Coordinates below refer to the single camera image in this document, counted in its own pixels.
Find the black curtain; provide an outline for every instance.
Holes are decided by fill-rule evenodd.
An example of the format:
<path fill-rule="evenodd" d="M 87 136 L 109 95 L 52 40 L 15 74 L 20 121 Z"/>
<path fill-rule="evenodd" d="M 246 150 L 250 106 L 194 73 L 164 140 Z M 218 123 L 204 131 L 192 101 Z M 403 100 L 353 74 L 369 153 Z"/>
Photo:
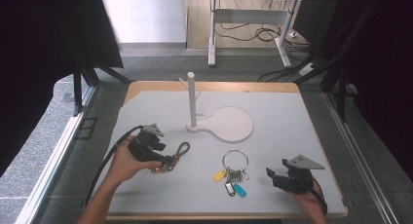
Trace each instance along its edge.
<path fill-rule="evenodd" d="M 380 0 L 351 49 L 355 104 L 413 180 L 411 0 Z"/>
<path fill-rule="evenodd" d="M 102 0 L 0 0 L 0 48 L 3 174 L 45 113 L 56 81 L 81 64 L 123 63 Z"/>

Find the wooden table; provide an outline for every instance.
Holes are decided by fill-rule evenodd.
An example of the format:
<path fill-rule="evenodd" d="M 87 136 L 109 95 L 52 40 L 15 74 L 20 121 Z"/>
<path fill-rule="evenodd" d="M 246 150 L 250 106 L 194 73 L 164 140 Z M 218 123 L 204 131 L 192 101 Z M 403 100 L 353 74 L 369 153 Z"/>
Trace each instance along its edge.
<path fill-rule="evenodd" d="M 207 114 L 216 106 L 234 104 L 250 114 L 254 122 L 252 134 L 243 142 L 228 144 L 207 132 L 190 133 L 185 128 L 190 118 L 189 103 L 185 102 L 188 93 L 180 82 L 132 83 L 110 145 L 132 127 L 157 123 L 165 134 L 161 142 L 167 145 L 160 154 L 173 155 L 182 141 L 191 143 L 191 150 L 171 172 L 151 174 L 143 170 L 122 184 L 112 200 L 108 220 L 304 218 L 296 202 L 274 188 L 265 171 L 265 167 L 286 171 L 282 159 L 292 159 L 298 154 L 326 168 L 312 173 L 321 184 L 329 206 L 327 216 L 347 215 L 295 84 L 196 82 L 196 89 L 203 90 L 197 100 L 197 113 Z M 212 181 L 213 175 L 223 169 L 223 155 L 232 148 L 242 150 L 249 158 L 246 170 L 249 179 L 240 183 L 247 192 L 245 198 L 228 196 L 225 178 L 218 183 Z"/>

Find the metal rail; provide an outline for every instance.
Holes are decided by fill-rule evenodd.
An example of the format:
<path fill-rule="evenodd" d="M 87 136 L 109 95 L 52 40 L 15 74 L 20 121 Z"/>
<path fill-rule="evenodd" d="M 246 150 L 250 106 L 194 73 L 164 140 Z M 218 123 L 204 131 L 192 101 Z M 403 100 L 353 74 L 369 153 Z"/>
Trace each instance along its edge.
<path fill-rule="evenodd" d="M 37 180 L 34 188 L 27 198 L 26 203 L 24 204 L 23 209 L 20 212 L 20 215 L 15 222 L 16 224 L 28 224 L 33 221 L 36 216 L 38 209 L 40 208 L 41 203 L 44 201 L 46 193 L 52 184 L 52 181 L 57 173 L 60 162 L 62 161 L 68 146 L 71 143 L 71 140 L 78 129 L 82 119 L 85 116 L 86 111 L 88 110 L 89 102 L 92 99 L 94 94 L 95 87 L 89 87 L 84 96 L 83 102 L 85 108 L 82 108 L 81 112 L 77 116 L 70 118 L 69 122 L 66 125 L 66 128 L 63 131 L 57 145 L 52 153 L 52 156 L 46 163 L 39 179 Z"/>
<path fill-rule="evenodd" d="M 337 111 L 335 111 L 335 101 L 330 93 L 323 93 L 323 96 L 327 102 L 328 108 L 336 122 L 337 126 L 339 127 L 339 131 L 343 135 L 344 141 L 350 151 L 350 154 L 353 157 L 354 162 L 360 172 L 361 178 L 364 181 L 364 184 L 367 187 L 368 192 L 371 195 L 377 209 L 379 210 L 384 223 L 386 224 L 396 224 L 398 223 L 397 219 L 395 218 L 394 212 L 392 207 L 386 198 L 382 188 L 380 187 L 379 183 L 377 182 L 376 178 L 374 177 L 373 173 L 370 170 L 367 162 L 365 161 L 355 138 L 352 135 L 349 127 L 345 122 L 342 121 Z"/>

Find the wall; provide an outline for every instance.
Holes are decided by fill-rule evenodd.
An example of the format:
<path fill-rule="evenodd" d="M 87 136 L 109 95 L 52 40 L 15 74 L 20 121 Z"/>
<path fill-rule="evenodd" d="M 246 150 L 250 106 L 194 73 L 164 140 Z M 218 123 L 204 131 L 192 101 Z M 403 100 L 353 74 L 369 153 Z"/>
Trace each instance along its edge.
<path fill-rule="evenodd" d="M 118 43 L 184 43 L 184 0 L 103 0 Z"/>

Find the blue key tag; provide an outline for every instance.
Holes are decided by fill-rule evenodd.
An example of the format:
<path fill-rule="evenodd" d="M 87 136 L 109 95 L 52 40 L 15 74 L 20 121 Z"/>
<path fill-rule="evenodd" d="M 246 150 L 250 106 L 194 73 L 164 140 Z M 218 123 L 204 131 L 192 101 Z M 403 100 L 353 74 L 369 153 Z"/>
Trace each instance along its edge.
<path fill-rule="evenodd" d="M 246 191 L 239 184 L 234 184 L 233 186 L 234 190 L 238 193 L 238 195 L 240 195 L 240 197 L 246 197 Z"/>

